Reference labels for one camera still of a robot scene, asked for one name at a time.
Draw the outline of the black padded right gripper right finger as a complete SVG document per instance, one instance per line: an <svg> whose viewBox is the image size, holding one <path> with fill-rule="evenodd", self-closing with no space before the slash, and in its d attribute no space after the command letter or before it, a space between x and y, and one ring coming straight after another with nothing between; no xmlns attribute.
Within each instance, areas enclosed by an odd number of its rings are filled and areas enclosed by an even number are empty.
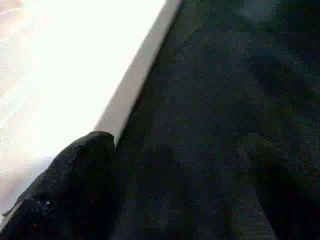
<svg viewBox="0 0 320 240"><path fill-rule="evenodd" d="M280 240L320 238L320 171L268 139L248 134L238 153L260 206Z"/></svg>

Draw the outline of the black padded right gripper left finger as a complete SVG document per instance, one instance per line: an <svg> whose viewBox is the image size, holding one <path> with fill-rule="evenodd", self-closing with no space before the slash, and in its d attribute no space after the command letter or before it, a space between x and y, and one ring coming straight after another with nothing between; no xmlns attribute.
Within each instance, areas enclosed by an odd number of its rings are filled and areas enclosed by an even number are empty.
<svg viewBox="0 0 320 240"><path fill-rule="evenodd" d="M106 240L116 215L114 137L93 131L64 148L3 215L3 240Z"/></svg>

